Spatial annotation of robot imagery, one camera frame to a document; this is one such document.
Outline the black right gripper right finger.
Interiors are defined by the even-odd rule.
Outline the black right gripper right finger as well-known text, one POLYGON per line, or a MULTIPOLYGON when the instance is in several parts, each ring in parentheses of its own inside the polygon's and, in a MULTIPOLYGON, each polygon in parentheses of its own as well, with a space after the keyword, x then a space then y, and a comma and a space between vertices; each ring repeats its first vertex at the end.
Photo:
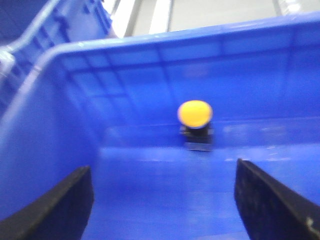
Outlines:
POLYGON ((320 207, 254 163, 236 162, 234 200, 251 240, 318 240, 320 207))

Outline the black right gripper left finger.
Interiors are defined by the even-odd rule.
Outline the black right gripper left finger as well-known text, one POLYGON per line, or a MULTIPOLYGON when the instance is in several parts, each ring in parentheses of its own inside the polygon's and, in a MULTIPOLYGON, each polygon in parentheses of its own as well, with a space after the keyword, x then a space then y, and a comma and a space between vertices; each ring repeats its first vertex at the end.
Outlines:
POLYGON ((21 210, 1 220, 2 240, 80 240, 94 204, 92 172, 81 166, 21 210))

